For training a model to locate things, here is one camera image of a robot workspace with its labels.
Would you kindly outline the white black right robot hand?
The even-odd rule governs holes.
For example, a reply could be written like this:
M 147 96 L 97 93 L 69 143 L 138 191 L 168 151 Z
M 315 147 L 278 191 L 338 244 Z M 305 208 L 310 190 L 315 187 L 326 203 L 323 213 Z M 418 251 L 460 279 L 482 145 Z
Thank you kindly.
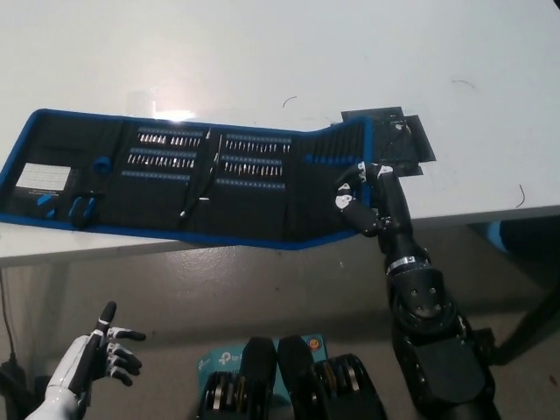
M 373 188 L 377 210 L 354 196 L 354 189 L 360 185 Z M 358 233 L 366 237 L 413 235 L 407 200 L 391 166 L 361 161 L 337 179 L 335 190 L 335 206 L 342 219 Z

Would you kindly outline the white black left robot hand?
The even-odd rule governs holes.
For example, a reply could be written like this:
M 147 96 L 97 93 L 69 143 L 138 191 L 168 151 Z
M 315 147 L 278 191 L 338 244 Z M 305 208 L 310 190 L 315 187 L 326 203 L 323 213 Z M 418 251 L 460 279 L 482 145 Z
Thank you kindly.
M 116 303 L 106 304 L 94 330 L 81 335 L 66 350 L 47 388 L 65 389 L 81 396 L 91 384 L 110 377 L 129 387 L 132 378 L 140 375 L 142 362 L 118 340 L 144 341 L 146 334 L 125 327 L 113 326 Z

